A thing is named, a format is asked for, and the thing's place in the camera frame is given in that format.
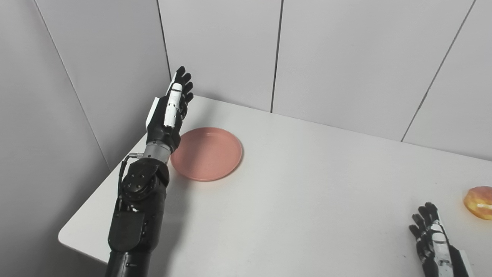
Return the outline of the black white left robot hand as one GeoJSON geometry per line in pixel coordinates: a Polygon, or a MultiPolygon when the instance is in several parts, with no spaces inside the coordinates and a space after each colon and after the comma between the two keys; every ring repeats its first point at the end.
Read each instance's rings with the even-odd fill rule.
{"type": "Polygon", "coordinates": [[[162,97],[153,100],[146,119],[146,143],[163,144],[173,153],[181,142],[180,130],[188,114],[188,104],[194,95],[191,74],[184,66],[174,73],[171,83],[162,97]]]}

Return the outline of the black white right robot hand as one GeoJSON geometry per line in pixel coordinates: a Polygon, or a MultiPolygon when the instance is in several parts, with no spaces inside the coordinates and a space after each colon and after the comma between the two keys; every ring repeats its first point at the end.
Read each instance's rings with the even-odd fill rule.
{"type": "Polygon", "coordinates": [[[412,219],[414,224],[408,228],[426,277],[474,276],[466,253],[450,243],[436,205],[426,202],[412,219]]]}

